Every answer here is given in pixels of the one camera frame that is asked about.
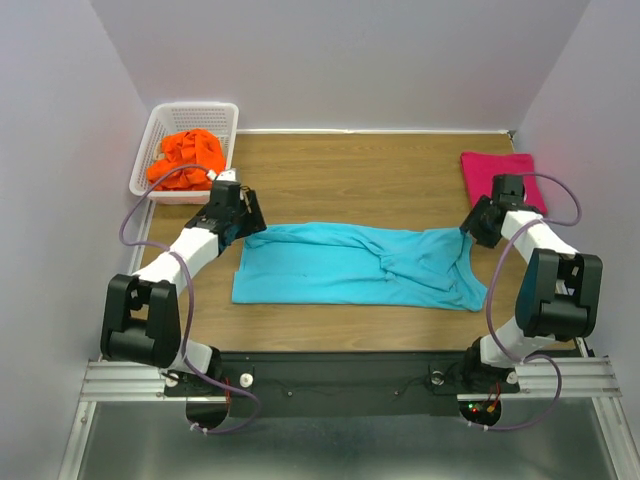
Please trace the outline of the cyan blue t-shirt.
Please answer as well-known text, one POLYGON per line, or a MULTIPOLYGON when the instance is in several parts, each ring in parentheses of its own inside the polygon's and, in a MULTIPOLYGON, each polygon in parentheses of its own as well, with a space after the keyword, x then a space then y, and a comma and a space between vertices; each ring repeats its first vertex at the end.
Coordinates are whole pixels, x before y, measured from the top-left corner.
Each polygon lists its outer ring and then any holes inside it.
POLYGON ((472 245, 457 228, 272 225, 245 240, 232 300, 478 312, 487 289, 473 273, 472 245))

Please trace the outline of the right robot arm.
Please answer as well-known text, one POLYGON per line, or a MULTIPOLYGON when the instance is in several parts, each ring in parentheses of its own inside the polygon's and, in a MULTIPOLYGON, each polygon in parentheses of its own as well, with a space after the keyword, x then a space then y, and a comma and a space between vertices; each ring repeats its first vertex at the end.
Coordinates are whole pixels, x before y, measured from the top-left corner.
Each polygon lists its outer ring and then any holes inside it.
POLYGON ((560 222, 525 201, 525 175, 499 174, 460 230, 482 247, 517 251, 526 271, 513 317, 501 327, 487 323, 487 335, 466 350, 460 366, 463 384, 482 390, 503 381, 509 370, 554 342, 586 338, 597 318, 602 260, 579 252, 554 231, 560 222))

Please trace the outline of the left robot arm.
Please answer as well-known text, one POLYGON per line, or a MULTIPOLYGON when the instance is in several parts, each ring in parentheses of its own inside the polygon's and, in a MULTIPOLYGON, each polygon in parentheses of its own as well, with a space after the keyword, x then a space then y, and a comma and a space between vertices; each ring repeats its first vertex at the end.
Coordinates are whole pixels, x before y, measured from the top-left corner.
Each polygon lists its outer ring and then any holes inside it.
POLYGON ((202 394, 222 388, 219 350, 189 339, 193 279, 234 241, 265 229, 254 190, 237 181, 215 180, 208 203, 171 245, 144 242, 162 253, 146 267, 110 280, 100 340, 103 357, 188 374, 188 382, 202 394))

